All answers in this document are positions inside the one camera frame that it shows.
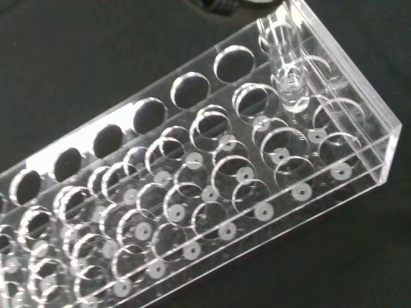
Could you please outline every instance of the transparent plastic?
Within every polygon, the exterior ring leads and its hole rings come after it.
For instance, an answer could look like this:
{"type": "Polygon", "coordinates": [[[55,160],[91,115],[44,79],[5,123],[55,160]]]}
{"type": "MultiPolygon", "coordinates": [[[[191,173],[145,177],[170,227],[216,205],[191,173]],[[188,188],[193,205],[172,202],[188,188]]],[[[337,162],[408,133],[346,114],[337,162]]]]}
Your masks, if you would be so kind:
{"type": "Polygon", "coordinates": [[[290,2],[1,174],[2,307],[145,307],[387,181],[401,123],[290,2]]]}

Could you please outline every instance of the black cloth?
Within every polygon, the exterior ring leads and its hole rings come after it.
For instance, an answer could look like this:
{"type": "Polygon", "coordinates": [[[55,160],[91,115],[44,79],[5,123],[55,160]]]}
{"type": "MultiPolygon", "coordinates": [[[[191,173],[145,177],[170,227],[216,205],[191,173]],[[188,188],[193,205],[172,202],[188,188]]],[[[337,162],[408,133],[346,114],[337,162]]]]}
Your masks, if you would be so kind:
{"type": "MultiPolygon", "coordinates": [[[[389,182],[154,307],[411,307],[408,1],[308,3],[405,124],[389,182]]],[[[204,19],[179,0],[22,0],[4,8],[0,170],[184,64],[241,23],[204,19]]]]}

